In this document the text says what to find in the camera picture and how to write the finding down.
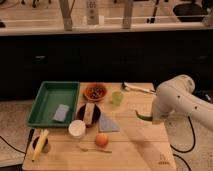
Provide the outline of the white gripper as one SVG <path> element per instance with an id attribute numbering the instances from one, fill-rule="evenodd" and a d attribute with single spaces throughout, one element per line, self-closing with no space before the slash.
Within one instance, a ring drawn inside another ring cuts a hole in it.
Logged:
<path id="1" fill-rule="evenodd" d="M 160 124 L 164 122 L 167 119 L 170 112 L 171 108 L 168 105 L 164 104 L 158 99 L 155 99 L 151 107 L 152 123 Z"/>

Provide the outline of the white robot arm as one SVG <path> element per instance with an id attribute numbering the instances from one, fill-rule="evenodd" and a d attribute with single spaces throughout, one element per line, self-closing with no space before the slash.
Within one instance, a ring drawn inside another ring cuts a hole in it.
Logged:
<path id="1" fill-rule="evenodd" d="M 179 75 L 158 85 L 152 102 L 152 122 L 160 124 L 173 111 L 183 112 L 213 131 L 213 104 L 194 96 L 195 83 L 188 75 Z"/>

